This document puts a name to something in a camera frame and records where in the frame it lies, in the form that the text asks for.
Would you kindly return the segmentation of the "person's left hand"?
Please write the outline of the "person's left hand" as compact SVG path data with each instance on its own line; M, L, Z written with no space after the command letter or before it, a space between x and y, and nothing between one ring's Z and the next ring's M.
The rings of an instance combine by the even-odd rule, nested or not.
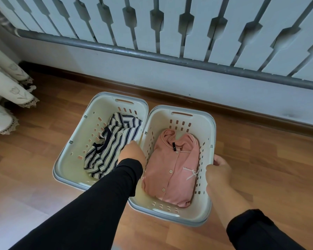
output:
M126 152L124 148L119 154L118 163L120 163L124 159L134 159L141 163L142 168L145 169L146 167L146 157L145 154L142 152Z

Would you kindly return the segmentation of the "person's right hand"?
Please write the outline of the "person's right hand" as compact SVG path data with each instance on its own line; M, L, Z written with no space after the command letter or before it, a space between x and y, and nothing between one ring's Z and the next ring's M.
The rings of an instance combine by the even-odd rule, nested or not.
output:
M219 188L224 189L231 186L231 172L230 165L228 167L214 166L213 163L206 166L206 182L207 190L215 191Z

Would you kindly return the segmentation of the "white laundry basket pink garment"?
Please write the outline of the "white laundry basket pink garment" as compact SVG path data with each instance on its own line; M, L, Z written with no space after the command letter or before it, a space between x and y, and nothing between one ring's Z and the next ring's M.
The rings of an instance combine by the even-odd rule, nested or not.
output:
M165 129L175 130L176 139L190 133L199 142L198 174L191 204L187 208L180 208L149 196L142 189L142 179L137 184L135 196L130 197L128 203L132 209L162 220L190 227L201 226L208 219L212 207L206 193L205 173L206 166L214 160L216 122L209 113L199 110L167 105L154 107L149 113L141 140L146 162L154 151L159 135Z

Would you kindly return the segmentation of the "person's left forearm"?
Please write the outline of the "person's left forearm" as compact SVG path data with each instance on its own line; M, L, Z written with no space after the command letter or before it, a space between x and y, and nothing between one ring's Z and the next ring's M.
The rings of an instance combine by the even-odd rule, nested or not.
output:
M111 250L126 203L135 196L142 173L140 161L122 160L9 250Z

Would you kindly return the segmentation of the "person's right forearm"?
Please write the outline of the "person's right forearm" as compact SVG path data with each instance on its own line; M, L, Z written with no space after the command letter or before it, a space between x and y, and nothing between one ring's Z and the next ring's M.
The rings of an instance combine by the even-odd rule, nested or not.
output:
M235 250L306 250L230 185L206 190Z

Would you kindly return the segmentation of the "navy white striped garment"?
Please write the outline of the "navy white striped garment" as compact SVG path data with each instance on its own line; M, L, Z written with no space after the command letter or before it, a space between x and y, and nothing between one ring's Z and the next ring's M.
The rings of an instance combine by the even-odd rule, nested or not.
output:
M88 176L101 179L112 172L118 164L122 149L135 140L142 126L137 117L114 113L109 123L93 143L84 158L84 170Z

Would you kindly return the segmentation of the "pink buttoned garment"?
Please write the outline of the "pink buttoned garment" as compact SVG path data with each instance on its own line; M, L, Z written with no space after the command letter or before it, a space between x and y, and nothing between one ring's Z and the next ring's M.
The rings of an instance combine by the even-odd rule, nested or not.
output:
M199 163L199 142L190 133L176 139L173 129L159 135L142 178L151 197L180 208L191 204Z

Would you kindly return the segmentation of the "white laundry basket striped garment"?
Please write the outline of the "white laundry basket striped garment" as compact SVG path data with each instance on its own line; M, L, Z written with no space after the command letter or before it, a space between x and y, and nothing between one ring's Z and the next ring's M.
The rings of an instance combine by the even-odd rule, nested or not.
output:
M142 126L135 138L140 145L149 114L147 102L132 96L100 92L88 104L79 124L54 163L53 176L57 181L82 191L88 190L97 181L83 169L84 158L115 112L127 113L142 120Z

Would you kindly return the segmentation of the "grey metal pipe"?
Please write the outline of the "grey metal pipe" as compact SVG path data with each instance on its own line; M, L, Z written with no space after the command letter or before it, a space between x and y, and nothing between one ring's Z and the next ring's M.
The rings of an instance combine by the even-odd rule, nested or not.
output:
M302 80L298 78L292 78L289 76L281 76L268 74L265 72L252 71L238 67L225 66L221 64L215 64L210 62L192 60L188 58L177 58L164 54L151 53L142 50L133 50L125 47L112 46L103 43L85 41L80 39L73 39L63 36L54 36L46 33L38 33L34 31L26 31L21 29L14 29L13 35L20 38L27 38L39 41L46 41L50 43L56 43L66 46L78 47L88 50L95 50L110 54L117 54L127 57L133 57L138 59L144 59L154 62L166 63L176 66L194 68L198 70L216 72L226 75L233 75L242 78L260 80L280 85L287 85L291 87L297 87L302 89L313 90L313 81Z

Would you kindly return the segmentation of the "white slatted radiator cover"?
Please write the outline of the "white slatted radiator cover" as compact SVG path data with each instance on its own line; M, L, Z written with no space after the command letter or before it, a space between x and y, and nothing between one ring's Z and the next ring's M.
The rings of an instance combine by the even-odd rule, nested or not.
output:
M0 24L313 81L313 0L0 0Z

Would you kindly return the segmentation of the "white embroidered curtain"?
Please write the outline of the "white embroidered curtain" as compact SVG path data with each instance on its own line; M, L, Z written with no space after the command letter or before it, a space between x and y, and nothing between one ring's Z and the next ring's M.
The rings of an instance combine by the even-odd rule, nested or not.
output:
M5 108L13 103L22 108L36 107L39 99L33 79L18 65L17 55L0 39L0 134L8 135L19 125L17 117Z

